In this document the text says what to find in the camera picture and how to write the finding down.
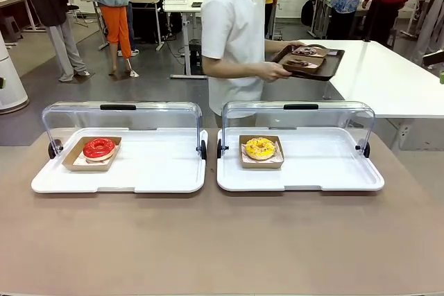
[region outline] transparent lid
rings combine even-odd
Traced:
[[[352,135],[356,149],[364,154],[375,113],[366,104],[348,101],[231,102],[223,108],[222,122],[222,152],[228,149],[225,136],[232,128],[341,128]]]
[[[200,152],[201,116],[199,106],[188,102],[58,102],[43,110],[42,120],[55,155],[69,138],[85,129],[192,129]]]

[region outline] red donut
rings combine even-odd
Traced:
[[[109,159],[116,149],[113,140],[105,138],[97,138],[88,142],[83,147],[83,154],[87,160],[98,162]]]

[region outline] short sleeve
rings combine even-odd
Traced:
[[[202,55],[222,59],[228,35],[233,25],[232,12],[217,0],[205,1],[202,6]]]

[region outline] yellow donut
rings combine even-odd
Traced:
[[[273,142],[265,138],[253,138],[245,145],[247,155],[252,159],[265,160],[275,154],[276,147]]]

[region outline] white cylinder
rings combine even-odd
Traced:
[[[0,33],[0,76],[6,80],[5,87],[0,89],[0,114],[17,111],[29,103],[14,64],[6,50],[3,36]]]

